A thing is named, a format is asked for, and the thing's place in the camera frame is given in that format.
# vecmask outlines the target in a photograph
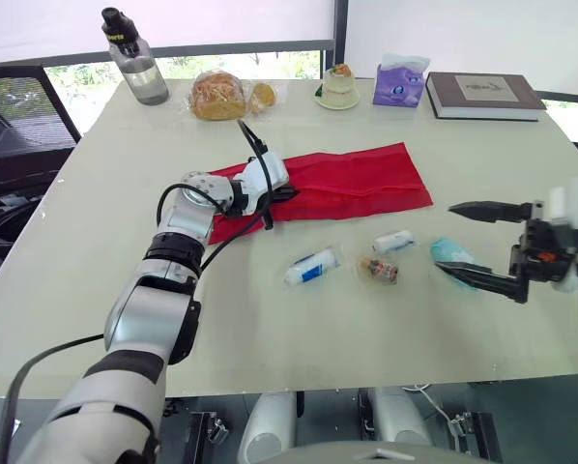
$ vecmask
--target book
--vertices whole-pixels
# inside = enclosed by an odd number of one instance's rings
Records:
[[[546,109],[520,74],[430,72],[426,91],[440,119],[537,121]]]

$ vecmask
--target small plate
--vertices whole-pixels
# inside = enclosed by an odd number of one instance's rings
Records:
[[[353,108],[354,106],[356,106],[358,104],[358,102],[360,101],[360,93],[358,92],[358,90],[356,90],[356,100],[352,101],[349,104],[346,104],[345,106],[330,106],[329,104],[323,102],[321,100],[321,97],[317,97],[316,95],[313,95],[312,98],[319,103],[321,106],[323,106],[324,108],[327,109],[349,109],[349,108]]]

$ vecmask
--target white cylinder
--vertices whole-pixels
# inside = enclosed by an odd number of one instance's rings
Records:
[[[331,248],[311,254],[296,261],[285,273],[284,281],[287,285],[297,285],[307,282],[323,274],[327,269],[338,265],[336,256]]]
[[[373,242],[373,250],[379,254],[385,254],[394,249],[403,248],[414,242],[414,236],[409,230],[401,230],[390,235],[377,237]]]

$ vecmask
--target tissue box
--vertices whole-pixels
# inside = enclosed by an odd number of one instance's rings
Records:
[[[428,58],[386,54],[377,67],[373,104],[416,107],[424,90]]]

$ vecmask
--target black bottle cap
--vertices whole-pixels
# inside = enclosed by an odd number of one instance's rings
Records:
[[[134,22],[116,8],[102,10],[104,24],[102,31],[109,42],[113,44],[128,44],[138,39],[138,32]]]

